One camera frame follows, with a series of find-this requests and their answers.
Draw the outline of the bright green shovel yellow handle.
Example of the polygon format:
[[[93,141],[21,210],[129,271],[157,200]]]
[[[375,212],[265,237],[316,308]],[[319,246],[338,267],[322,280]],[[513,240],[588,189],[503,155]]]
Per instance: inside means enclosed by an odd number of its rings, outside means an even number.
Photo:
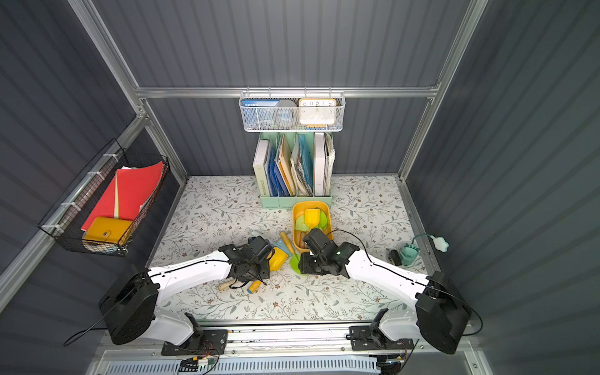
[[[318,224],[318,228],[322,231],[325,231],[328,227],[328,215],[321,211],[320,212],[320,223]]]

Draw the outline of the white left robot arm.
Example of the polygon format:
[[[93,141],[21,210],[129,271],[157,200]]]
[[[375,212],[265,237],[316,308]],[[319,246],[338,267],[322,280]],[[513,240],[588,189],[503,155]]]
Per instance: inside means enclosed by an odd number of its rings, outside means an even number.
[[[196,259],[165,267],[131,267],[98,303],[111,342],[125,345],[139,338],[182,345],[198,329],[193,320],[162,307],[164,300],[212,281],[244,283],[270,277],[273,246],[261,236],[244,245],[223,245]]]

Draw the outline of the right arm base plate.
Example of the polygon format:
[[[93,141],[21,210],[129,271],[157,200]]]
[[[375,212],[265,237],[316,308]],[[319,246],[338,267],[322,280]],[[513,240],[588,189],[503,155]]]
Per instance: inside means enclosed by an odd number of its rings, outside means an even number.
[[[369,326],[351,326],[345,338],[350,341],[353,351],[396,350],[408,351],[414,348],[412,339],[392,341],[380,331],[373,331]]]

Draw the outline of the light green trowel wooden handle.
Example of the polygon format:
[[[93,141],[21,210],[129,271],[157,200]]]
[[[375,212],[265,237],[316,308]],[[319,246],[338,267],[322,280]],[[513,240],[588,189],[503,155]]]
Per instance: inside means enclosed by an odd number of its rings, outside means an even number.
[[[295,244],[297,246],[302,245],[302,240],[304,239],[308,230],[309,230],[309,227],[306,225],[305,216],[301,215],[300,217],[298,217],[295,220],[294,235],[295,235]]]

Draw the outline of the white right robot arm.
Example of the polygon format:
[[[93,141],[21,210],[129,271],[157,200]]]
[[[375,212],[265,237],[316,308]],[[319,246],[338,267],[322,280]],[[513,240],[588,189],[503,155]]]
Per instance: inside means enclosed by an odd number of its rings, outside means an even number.
[[[337,245],[323,231],[313,229],[302,239],[308,252],[298,268],[304,275],[333,275],[362,281],[397,298],[416,314],[410,322],[387,308],[380,309],[365,334],[351,334],[355,341],[387,348],[418,334],[447,355],[456,353],[473,315],[452,280],[440,271],[431,276],[404,270],[370,256],[363,245]]]

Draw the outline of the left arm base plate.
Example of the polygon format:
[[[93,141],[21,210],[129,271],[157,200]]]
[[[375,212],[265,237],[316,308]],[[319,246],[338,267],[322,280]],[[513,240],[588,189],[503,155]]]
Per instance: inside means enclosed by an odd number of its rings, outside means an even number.
[[[224,354],[228,343],[228,330],[204,330],[195,333],[183,344],[175,345],[165,342],[162,356],[216,356]]]

